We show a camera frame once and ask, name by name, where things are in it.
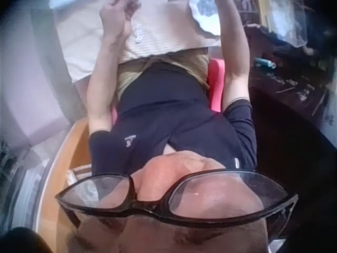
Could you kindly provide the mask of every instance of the eyebrow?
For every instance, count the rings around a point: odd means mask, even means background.
[[[177,244],[201,245],[223,233],[225,233],[224,229],[210,229],[208,231],[195,228],[179,229],[174,234],[174,241]]]
[[[76,231],[71,232],[68,236],[68,247],[71,253],[91,251],[97,252],[97,248],[87,239],[80,236]]]

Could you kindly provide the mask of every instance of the forehead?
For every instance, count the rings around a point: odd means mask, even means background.
[[[255,240],[264,242],[264,223],[259,221],[253,226],[237,229],[193,229],[168,225],[148,217],[130,217],[122,231],[113,231],[113,228],[106,228],[96,218],[91,218],[72,235],[69,247],[70,252],[114,253],[121,249],[138,253],[218,252],[224,247],[234,249],[243,238],[247,245],[254,244]]]

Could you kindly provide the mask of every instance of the short sleeve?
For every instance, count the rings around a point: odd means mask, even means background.
[[[96,131],[90,135],[89,150],[91,156],[92,174],[109,173],[107,168],[113,164],[114,143],[108,131]]]
[[[255,169],[257,166],[256,157],[256,134],[252,120],[252,105],[246,99],[240,99],[227,107],[223,115],[234,128],[239,139],[244,161],[243,169]]]

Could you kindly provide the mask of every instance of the wall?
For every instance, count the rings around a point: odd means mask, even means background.
[[[14,148],[35,145],[69,123],[40,64],[29,9],[1,22],[1,135]]]

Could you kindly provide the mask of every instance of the black t-shirt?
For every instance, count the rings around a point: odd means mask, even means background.
[[[223,113],[209,109],[197,80],[177,66],[157,63],[123,93],[111,132],[97,131],[89,145],[94,175],[132,174],[165,145],[213,158],[226,168],[255,169],[256,137],[247,100]]]

